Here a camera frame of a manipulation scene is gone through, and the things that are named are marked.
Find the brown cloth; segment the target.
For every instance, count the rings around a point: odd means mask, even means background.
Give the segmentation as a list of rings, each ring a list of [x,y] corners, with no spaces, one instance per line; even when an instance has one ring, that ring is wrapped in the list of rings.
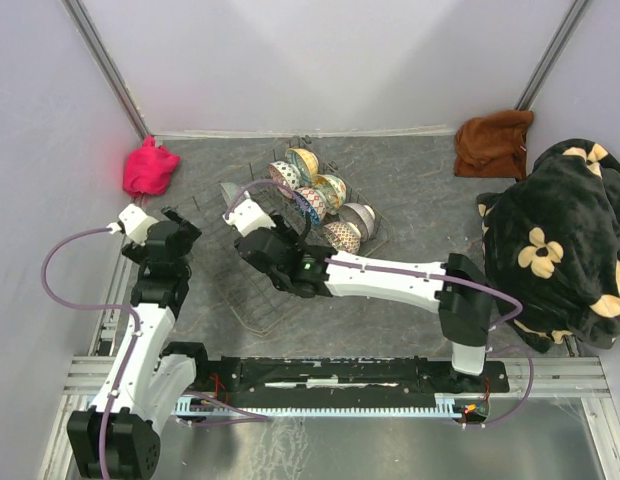
[[[530,110],[505,110],[464,123],[454,138],[454,174],[465,178],[525,180]]]

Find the yellow teal bowl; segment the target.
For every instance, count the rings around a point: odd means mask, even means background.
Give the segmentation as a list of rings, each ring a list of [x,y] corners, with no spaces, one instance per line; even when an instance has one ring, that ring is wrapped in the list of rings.
[[[285,152],[286,161],[294,165],[300,174],[300,183],[310,186],[319,173],[319,160],[317,156],[305,148],[288,148]]]

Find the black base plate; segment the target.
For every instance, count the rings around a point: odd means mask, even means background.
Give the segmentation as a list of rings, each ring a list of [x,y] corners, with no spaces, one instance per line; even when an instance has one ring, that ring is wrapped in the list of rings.
[[[510,391],[503,363],[489,361],[478,376],[449,360],[422,357],[209,360],[188,391],[219,393],[234,407],[430,407],[437,394]]]

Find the wire dish rack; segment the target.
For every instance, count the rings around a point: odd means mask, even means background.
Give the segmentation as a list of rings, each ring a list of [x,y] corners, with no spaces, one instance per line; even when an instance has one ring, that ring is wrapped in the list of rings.
[[[203,232],[193,252],[197,266],[201,267],[205,278],[214,282],[241,326],[258,336],[267,336],[283,320],[294,316],[306,300],[278,291],[265,274],[240,260],[234,247],[239,234],[236,229],[225,224],[222,218],[228,207],[222,198],[219,184],[232,182],[242,186],[256,179],[271,179],[267,168],[269,163],[286,160],[285,152],[288,148],[305,148],[318,154],[319,150],[313,143],[308,135],[281,140],[273,144],[271,150],[252,156],[250,161],[241,161],[224,176],[216,178],[214,183],[212,180],[201,183],[176,206],[179,213],[186,214],[184,216]],[[333,174],[346,179],[334,161],[324,161],[321,156],[319,158],[320,174]],[[345,184],[345,203],[354,202],[372,207],[347,180]],[[303,213],[294,200],[286,198],[276,187],[260,186],[246,193],[266,213],[282,215],[299,234],[302,232],[305,220]],[[378,253],[392,237],[392,228],[387,219],[376,207],[372,209],[376,214],[375,232],[367,242],[361,242],[359,249],[359,254],[366,257]],[[327,212],[320,226],[312,226],[307,237],[308,243],[331,246],[324,236],[323,225],[339,220],[338,215]]]

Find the blue red patterned bowl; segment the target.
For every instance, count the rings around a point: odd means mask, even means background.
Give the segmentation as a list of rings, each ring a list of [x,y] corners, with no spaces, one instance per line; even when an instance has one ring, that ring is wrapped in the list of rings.
[[[321,225],[327,213],[327,201],[322,193],[314,187],[301,187],[295,190],[301,196],[301,201],[310,214],[311,224],[314,227]]]

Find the yellow green floral bowl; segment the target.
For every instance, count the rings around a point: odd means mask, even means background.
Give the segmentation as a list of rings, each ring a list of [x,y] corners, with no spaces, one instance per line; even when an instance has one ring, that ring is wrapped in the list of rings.
[[[313,188],[326,199],[328,213],[336,215],[346,201],[347,187],[345,182],[332,174],[317,174],[313,178]]]

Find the black floral blanket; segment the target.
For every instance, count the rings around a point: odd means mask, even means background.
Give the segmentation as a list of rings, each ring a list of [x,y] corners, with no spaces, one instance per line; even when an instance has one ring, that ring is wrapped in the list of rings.
[[[522,311],[509,325],[539,353],[567,337],[620,338],[620,163],[587,139],[559,142],[532,173],[476,199],[485,274]]]

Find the red scale patterned bowl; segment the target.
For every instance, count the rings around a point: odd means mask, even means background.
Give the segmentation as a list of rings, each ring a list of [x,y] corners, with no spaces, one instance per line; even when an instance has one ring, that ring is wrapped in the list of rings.
[[[353,255],[359,252],[361,233],[352,222],[335,221],[323,226],[323,233],[330,245],[337,251]]]

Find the grey purple bowl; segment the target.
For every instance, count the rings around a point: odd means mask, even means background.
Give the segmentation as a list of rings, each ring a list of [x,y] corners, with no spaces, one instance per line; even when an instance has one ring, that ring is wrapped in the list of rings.
[[[375,232],[376,214],[369,205],[345,203],[337,211],[340,220],[355,225],[361,234],[361,242],[367,242]]]

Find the pink cloth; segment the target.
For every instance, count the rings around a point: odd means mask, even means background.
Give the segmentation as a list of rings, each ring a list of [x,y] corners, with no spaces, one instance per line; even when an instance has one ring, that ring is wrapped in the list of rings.
[[[133,198],[163,195],[180,162],[179,155],[158,145],[153,136],[147,136],[126,159],[122,188]]]

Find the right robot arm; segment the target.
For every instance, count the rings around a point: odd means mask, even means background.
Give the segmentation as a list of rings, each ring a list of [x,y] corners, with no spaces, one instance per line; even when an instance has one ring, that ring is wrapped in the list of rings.
[[[366,297],[411,305],[439,318],[452,344],[448,368],[457,389],[471,391],[485,379],[485,358],[493,297],[466,257],[402,263],[310,245],[283,221],[269,215],[229,214],[225,222],[239,238],[239,256],[273,286],[300,298]]]

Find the grey blue bowl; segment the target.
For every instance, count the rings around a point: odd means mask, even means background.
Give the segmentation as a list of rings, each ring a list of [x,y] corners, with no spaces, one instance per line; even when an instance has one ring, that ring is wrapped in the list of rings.
[[[241,196],[239,197],[240,203],[242,203],[249,197],[246,192],[242,191],[242,187],[238,184],[232,182],[222,182],[219,184],[219,187],[221,189],[222,198],[225,201],[227,207],[230,207],[234,204],[235,198],[238,194],[241,194]]]

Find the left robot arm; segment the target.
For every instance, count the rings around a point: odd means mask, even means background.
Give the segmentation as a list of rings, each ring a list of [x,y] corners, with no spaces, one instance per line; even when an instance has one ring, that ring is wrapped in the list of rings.
[[[79,473],[88,479],[149,479],[161,433],[186,388],[211,378],[205,347],[166,342],[189,291],[188,255],[200,230],[175,210],[157,220],[134,204],[118,216],[122,253],[139,267],[129,320],[112,368],[90,405],[71,414],[67,434]]]

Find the red dotted white bowl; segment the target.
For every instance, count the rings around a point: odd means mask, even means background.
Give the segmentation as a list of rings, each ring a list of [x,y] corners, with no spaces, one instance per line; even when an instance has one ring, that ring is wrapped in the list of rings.
[[[294,191],[301,186],[299,170],[286,161],[276,161],[268,164],[271,179],[279,184],[278,190],[288,199],[294,200]]]

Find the aluminium frame rail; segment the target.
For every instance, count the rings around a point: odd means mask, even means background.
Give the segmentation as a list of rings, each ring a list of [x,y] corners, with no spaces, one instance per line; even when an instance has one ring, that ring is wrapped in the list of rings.
[[[610,390],[602,365],[596,357],[533,357],[534,379],[530,392],[537,398],[607,398]],[[500,397],[514,398],[525,391],[529,364],[525,357],[498,358],[509,377],[510,392]],[[72,359],[65,394],[96,395],[107,379],[113,357],[75,356]]]

